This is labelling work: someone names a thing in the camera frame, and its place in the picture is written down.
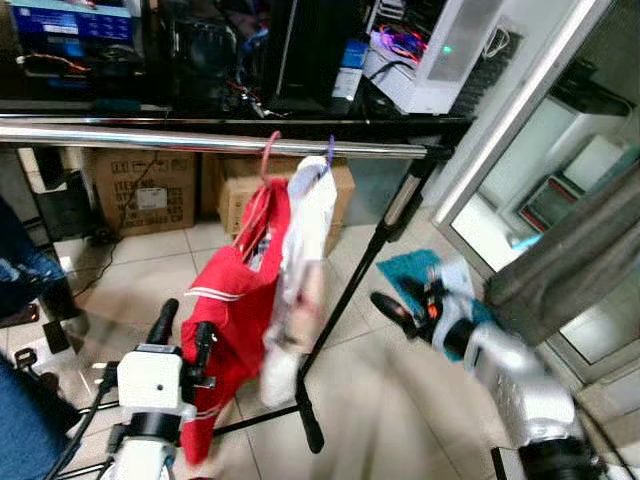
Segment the red jacket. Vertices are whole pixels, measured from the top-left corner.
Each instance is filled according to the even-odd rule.
[[[212,390],[196,388],[198,414],[182,430],[181,443],[189,463],[200,463],[207,457],[220,410],[240,385],[260,370],[264,356],[262,337],[271,320],[289,217],[287,182],[271,180],[270,186],[256,191],[247,205],[243,224],[253,221],[234,244],[237,248],[218,250],[187,292],[200,298],[182,325],[185,361],[195,361],[198,323],[213,323],[218,334],[206,371],[207,376],[216,377],[216,386]],[[243,261],[243,252],[267,232],[271,241],[262,263],[253,271]]]

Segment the white cloth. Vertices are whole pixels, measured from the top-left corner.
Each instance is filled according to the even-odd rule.
[[[330,170],[323,175],[325,170],[324,157],[306,157],[298,165],[287,188],[291,222],[282,245],[280,279],[271,325],[265,333],[267,351],[260,374],[260,397],[270,407],[293,398],[298,367],[308,346],[297,345],[295,341],[292,343],[295,333],[300,337],[300,332],[291,331],[292,312],[296,304],[299,304],[305,287],[312,296],[322,295],[322,289],[318,285],[309,288],[305,282],[323,281],[321,274],[318,279],[315,267],[324,257],[324,246],[338,197],[333,175]],[[319,312],[322,299],[312,300]],[[303,316],[303,321],[318,321],[318,318],[312,317]]]

